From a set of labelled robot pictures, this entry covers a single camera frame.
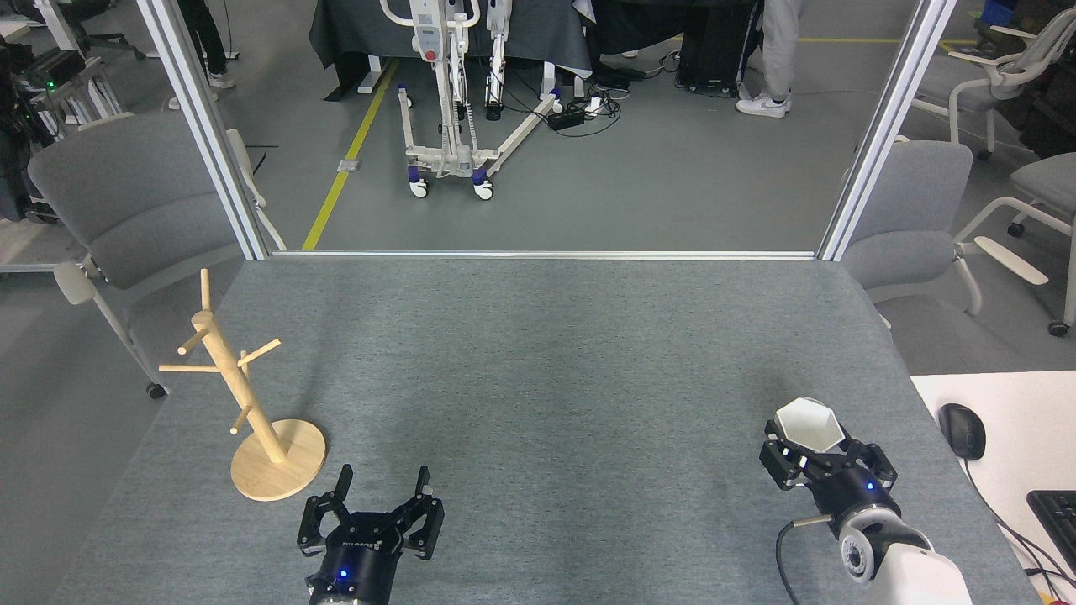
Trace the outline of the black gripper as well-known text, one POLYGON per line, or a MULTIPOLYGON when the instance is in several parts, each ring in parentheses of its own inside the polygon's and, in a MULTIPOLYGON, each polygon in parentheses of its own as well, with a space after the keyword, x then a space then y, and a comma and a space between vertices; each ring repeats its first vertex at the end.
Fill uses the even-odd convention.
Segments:
POLYGON ((884 455, 880 445, 846 438, 841 442, 841 470, 823 479, 811 480, 806 475, 810 451, 804 445, 788 440, 775 420, 766 421, 764 433, 766 439, 758 455, 763 467, 783 491, 796 486, 807 486, 819 513, 830 513, 829 526, 835 539, 850 517, 861 510, 883 507, 898 517, 902 513, 900 506, 890 496, 890 490, 898 479, 898 472, 884 455))
POLYGON ((414 496, 391 513, 350 513, 346 491, 351 465, 343 465, 332 490, 308 497, 297 535, 303 555, 324 558, 307 577, 310 604, 388 604, 404 549, 431 560, 445 520, 445 507, 434 497, 428 466, 419 468, 414 496), (341 522, 326 538, 320 533, 325 513, 341 522))

